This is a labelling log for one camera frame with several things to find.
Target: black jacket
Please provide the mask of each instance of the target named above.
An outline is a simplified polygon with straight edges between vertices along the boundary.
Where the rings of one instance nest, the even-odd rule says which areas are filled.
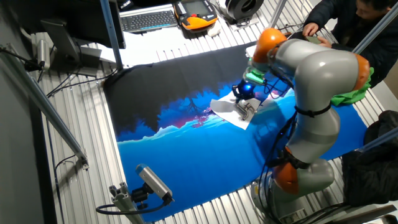
[[[310,22],[325,26],[330,19],[337,18],[337,24],[332,34],[338,42],[344,35],[354,29],[346,45],[333,44],[332,48],[352,51],[374,28],[380,19],[361,28],[357,28],[361,18],[356,15],[356,0],[322,0],[308,15],[305,25]],[[361,53],[374,68],[371,85],[375,86],[388,74],[398,59],[398,18],[392,21]]]

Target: monitor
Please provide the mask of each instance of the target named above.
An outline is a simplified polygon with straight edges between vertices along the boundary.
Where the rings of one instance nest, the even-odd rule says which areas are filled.
[[[47,32],[56,47],[51,70],[73,72],[100,64],[101,51],[78,46],[80,40],[111,47],[100,0],[6,0],[18,23],[29,34]],[[116,0],[109,0],[119,48],[125,48]]]

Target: metal rod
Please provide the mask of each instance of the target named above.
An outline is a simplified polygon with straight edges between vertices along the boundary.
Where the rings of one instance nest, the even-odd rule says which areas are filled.
[[[278,21],[286,2],[287,0],[279,0],[278,5],[276,5],[275,12],[271,17],[271,21],[269,22],[268,28],[274,28],[276,26],[276,22]]]
[[[355,47],[353,53],[360,54],[362,51],[392,22],[398,15],[398,4],[396,4],[369,32],[369,34]]]
[[[108,30],[109,39],[111,40],[114,58],[116,60],[116,68],[120,72],[121,70],[123,70],[123,64],[119,51],[118,38],[116,37],[116,31],[114,29],[114,24],[112,20],[112,13],[111,13],[111,8],[109,6],[109,0],[100,0],[100,1],[101,1],[102,12],[105,18],[106,28]]]
[[[362,146],[361,148],[359,148],[357,151],[359,152],[366,152],[369,149],[372,149],[376,146],[379,146],[383,143],[385,143],[386,141],[390,141],[393,138],[398,137],[398,127],[394,128],[393,130],[387,132],[386,134],[383,134],[382,136],[378,137],[377,139],[367,143],[366,145]]]
[[[76,154],[79,160],[81,160],[83,168],[88,168],[88,162],[85,153],[81,150],[81,147],[76,141],[75,137],[70,132],[67,125],[62,121],[62,118],[52,106],[46,95],[43,93],[36,80],[25,71],[21,62],[18,61],[18,59],[16,59],[14,56],[3,53],[0,54],[0,59],[11,69],[11,78],[17,80],[21,84],[23,89],[28,93],[29,97],[33,99],[34,103],[52,123],[54,128],[68,144],[70,149]]]

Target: metal grating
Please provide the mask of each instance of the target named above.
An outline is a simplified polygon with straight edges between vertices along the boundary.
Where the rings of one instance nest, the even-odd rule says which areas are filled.
[[[208,37],[197,34],[190,34],[183,47],[156,50],[153,62],[169,60],[176,57],[183,57],[192,54],[199,54],[210,50],[218,50],[226,47],[246,44],[256,41],[262,30],[268,26],[271,14],[274,12],[277,1],[266,1],[256,13],[259,23],[250,27],[233,31],[220,18],[222,30],[216,37]],[[300,14],[302,2],[300,0],[289,0],[283,10],[277,27],[286,24],[299,24],[303,21]],[[312,6],[307,2],[303,5],[305,15]],[[283,31],[294,32],[294,28]],[[329,32],[322,30],[322,35],[332,40]],[[109,64],[103,63],[102,69],[98,71],[98,77],[104,77],[110,71]],[[54,89],[60,82],[68,78],[66,74],[44,75],[40,86],[45,93]],[[67,83],[74,84],[92,80],[92,77],[75,76],[68,78]],[[66,122],[77,141],[85,148],[90,168],[83,170],[75,168],[76,159],[70,159],[59,166],[57,177],[60,186],[60,202],[57,198],[55,188],[54,172],[51,169],[53,194],[57,211],[57,219],[62,222],[61,208],[65,223],[129,223],[124,216],[106,216],[97,214],[95,208],[99,205],[111,203],[111,195],[108,192],[110,185],[118,185],[125,181],[123,168],[119,156],[116,138],[113,131],[108,105],[101,88],[101,82],[90,82],[64,89],[51,97],[50,101],[56,107],[62,119]],[[369,90],[365,99],[354,105],[360,117],[366,125],[377,120],[384,108],[378,102],[373,93]],[[43,125],[47,130],[47,123],[43,115]],[[45,132],[47,153],[49,155],[50,167],[58,161],[72,156],[73,153],[61,139],[59,134],[49,125],[49,132]],[[322,192],[307,195],[303,200],[307,201],[305,213],[309,215],[323,207],[343,201],[341,179],[341,160],[339,158],[330,161],[335,171],[335,182]],[[255,208],[251,197],[250,189],[243,187],[228,195],[221,196],[210,202],[179,212],[171,217],[159,220],[156,223],[265,223],[262,215]]]

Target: screen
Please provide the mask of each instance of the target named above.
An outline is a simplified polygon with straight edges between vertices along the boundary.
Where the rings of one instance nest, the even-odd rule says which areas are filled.
[[[187,2],[184,3],[184,6],[189,14],[207,15],[209,13],[208,8],[202,1]]]

